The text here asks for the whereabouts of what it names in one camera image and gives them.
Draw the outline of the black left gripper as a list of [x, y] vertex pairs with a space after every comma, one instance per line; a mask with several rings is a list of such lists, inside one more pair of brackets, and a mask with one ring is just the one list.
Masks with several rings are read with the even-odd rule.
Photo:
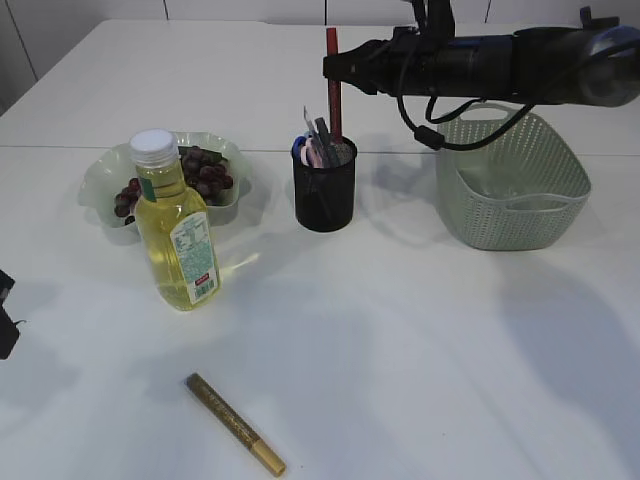
[[4, 308], [4, 303], [8, 298], [15, 280], [3, 270], [0, 271], [0, 358], [8, 359], [15, 345], [20, 338], [18, 322], [14, 322]]

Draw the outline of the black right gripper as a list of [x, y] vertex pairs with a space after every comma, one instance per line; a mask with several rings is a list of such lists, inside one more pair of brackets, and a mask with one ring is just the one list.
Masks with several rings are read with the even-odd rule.
[[[325, 56], [324, 77], [367, 95], [395, 97], [401, 66], [409, 47], [417, 44], [418, 33], [411, 27], [396, 27], [393, 33], [389, 41], [365, 42]], [[433, 53], [416, 50], [405, 73], [403, 93], [529, 103], [549, 81], [587, 58], [591, 41], [586, 31], [567, 27], [456, 37]], [[561, 80], [541, 103], [595, 106], [595, 94], [588, 89], [590, 68]]]

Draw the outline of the blue grey right robot arm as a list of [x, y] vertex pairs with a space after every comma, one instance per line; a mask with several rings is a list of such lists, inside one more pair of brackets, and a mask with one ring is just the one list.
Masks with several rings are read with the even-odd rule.
[[429, 47], [409, 27], [323, 60], [325, 78], [368, 95], [623, 106], [639, 95], [639, 31], [534, 27]]

